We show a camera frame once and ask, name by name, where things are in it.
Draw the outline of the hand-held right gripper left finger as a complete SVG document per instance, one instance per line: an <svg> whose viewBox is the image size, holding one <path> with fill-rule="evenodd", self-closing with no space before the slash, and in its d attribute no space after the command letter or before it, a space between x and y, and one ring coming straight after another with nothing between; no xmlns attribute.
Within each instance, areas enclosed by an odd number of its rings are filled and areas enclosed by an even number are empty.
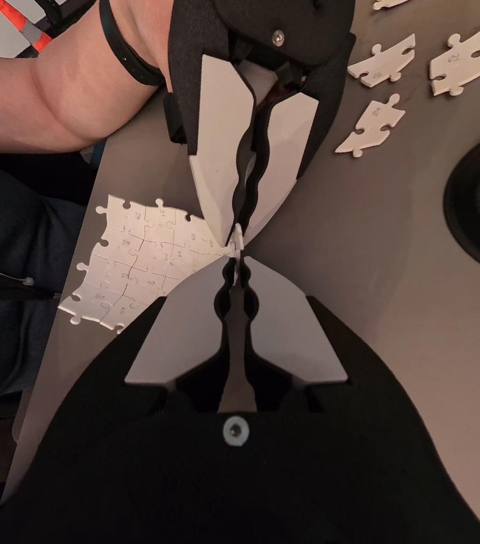
<svg viewBox="0 0 480 544"><path fill-rule="evenodd" d="M235 259L220 257L167 296L125 377L127 384L166 386L216 355L228 339L225 318Z"/></svg>

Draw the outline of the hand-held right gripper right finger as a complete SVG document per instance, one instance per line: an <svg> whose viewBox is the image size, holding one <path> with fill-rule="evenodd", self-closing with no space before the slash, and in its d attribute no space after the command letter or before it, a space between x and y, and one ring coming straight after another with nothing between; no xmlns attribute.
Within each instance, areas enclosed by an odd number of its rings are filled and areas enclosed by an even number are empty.
<svg viewBox="0 0 480 544"><path fill-rule="evenodd" d="M302 384L343 384L347 373L305 293L252 257L243 260L246 339L256 356Z"/></svg>

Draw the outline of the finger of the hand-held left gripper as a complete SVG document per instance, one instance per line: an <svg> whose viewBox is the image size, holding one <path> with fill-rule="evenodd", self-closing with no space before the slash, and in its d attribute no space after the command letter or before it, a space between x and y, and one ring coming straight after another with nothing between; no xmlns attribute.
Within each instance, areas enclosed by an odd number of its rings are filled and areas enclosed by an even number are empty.
<svg viewBox="0 0 480 544"><path fill-rule="evenodd" d="M234 225L237 153L252 123L255 95L227 60L202 56L196 154L189 156L203 217L221 247Z"/></svg>
<svg viewBox="0 0 480 544"><path fill-rule="evenodd" d="M245 243L261 232L296 184L317 108L317 99L295 92L265 107L257 120L255 164L241 209Z"/></svg>

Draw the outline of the assembled white puzzle section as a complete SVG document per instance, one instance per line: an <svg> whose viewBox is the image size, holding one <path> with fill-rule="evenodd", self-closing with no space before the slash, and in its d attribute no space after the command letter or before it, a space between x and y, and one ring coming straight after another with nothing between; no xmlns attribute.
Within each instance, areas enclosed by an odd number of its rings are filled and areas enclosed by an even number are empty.
<svg viewBox="0 0 480 544"><path fill-rule="evenodd" d="M96 213L106 228L88 263L76 265L83 281L58 305L70 323L99 323L120 333L161 296L222 256L232 257L235 244L222 248L207 222L157 199L145 206L109 194Z"/></svg>

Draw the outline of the white puzzle piece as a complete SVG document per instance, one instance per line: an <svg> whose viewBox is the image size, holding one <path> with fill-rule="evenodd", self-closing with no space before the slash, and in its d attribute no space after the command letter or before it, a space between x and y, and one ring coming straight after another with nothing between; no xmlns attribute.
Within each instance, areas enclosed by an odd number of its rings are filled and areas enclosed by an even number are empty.
<svg viewBox="0 0 480 544"><path fill-rule="evenodd" d="M235 272L233 285L236 285L239 277L239 269L242 260L242 251L244 250L243 231L240 223L235 223L228 244L229 256L235 259Z"/></svg>

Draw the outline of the person's left forearm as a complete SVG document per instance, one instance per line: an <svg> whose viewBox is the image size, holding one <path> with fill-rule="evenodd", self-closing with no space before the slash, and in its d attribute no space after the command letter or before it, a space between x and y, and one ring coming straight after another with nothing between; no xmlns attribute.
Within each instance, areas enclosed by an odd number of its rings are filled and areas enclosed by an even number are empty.
<svg viewBox="0 0 480 544"><path fill-rule="evenodd" d="M156 87L112 52L94 5L37 58L0 58L0 153L80 151L113 134Z"/></svg>

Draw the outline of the scattered loose puzzle pieces group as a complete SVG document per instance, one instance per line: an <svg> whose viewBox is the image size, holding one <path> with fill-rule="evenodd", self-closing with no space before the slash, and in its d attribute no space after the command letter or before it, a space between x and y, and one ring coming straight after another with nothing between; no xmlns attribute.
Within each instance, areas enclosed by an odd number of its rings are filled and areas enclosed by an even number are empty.
<svg viewBox="0 0 480 544"><path fill-rule="evenodd" d="M385 81L396 82L403 69L415 57L415 33L410 34L386 50L374 44L371 56L347 67L347 72L361 84L373 88ZM480 77L480 31L462 41L453 34L447 41L448 51L429 62L429 78L434 96L449 93L459 96L464 86ZM372 100L360 116L355 129L336 148L335 153L363 155L366 148L381 145L389 136L405 111L397 109L400 95L391 95L387 102Z"/></svg>

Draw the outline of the person's left hand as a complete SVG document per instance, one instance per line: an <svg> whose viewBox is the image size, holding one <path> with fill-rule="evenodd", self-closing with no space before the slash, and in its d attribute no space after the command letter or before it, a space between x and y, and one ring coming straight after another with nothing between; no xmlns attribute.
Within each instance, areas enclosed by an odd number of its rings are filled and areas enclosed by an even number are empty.
<svg viewBox="0 0 480 544"><path fill-rule="evenodd" d="M110 7L128 54L148 73L161 72L173 91L168 42L174 1L110 1Z"/></svg>

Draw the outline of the black wristband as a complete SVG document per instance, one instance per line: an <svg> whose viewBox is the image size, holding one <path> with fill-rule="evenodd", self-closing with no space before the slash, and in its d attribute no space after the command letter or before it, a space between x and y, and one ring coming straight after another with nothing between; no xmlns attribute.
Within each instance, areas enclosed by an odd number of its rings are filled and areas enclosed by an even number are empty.
<svg viewBox="0 0 480 544"><path fill-rule="evenodd" d="M165 85L162 71L148 64L123 38L109 1L99 1L99 17L108 46L128 74L145 86Z"/></svg>

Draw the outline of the red object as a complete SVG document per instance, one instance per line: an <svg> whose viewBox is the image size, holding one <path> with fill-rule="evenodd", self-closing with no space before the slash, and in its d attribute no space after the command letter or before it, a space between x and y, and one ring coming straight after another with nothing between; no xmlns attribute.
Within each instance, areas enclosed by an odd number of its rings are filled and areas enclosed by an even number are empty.
<svg viewBox="0 0 480 544"><path fill-rule="evenodd" d="M39 29L25 15L23 15L7 1L0 1L0 13L30 43L38 54L52 42L52 37Z"/></svg>

